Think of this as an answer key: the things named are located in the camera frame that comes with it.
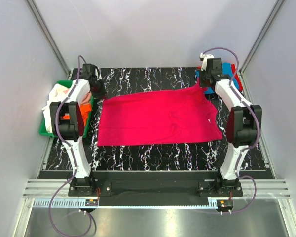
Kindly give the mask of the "magenta t shirt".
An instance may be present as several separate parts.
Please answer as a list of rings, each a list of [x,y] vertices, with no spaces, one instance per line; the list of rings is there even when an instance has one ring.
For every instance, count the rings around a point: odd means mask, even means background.
[[[103,102],[98,146],[203,143],[222,139],[216,107],[198,85],[122,95]]]

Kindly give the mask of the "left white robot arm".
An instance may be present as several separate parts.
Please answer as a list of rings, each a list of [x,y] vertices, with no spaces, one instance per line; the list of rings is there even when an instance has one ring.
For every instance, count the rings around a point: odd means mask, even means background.
[[[72,176],[68,179],[70,189],[90,196],[95,193],[97,184],[83,147],[85,125],[80,109],[88,93],[95,100],[102,100],[106,96],[100,69],[84,63],[65,98],[52,102],[49,108],[52,133],[61,140],[71,162]]]

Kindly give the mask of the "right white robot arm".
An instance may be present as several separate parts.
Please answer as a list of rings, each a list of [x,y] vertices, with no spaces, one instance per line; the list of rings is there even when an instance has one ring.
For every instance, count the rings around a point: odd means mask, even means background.
[[[262,108],[251,104],[235,87],[233,79],[222,72],[221,58],[201,54],[200,60],[199,85],[210,87],[229,110],[225,128],[227,153],[213,185],[218,195],[225,196],[237,187],[241,164],[248,150],[259,141]]]

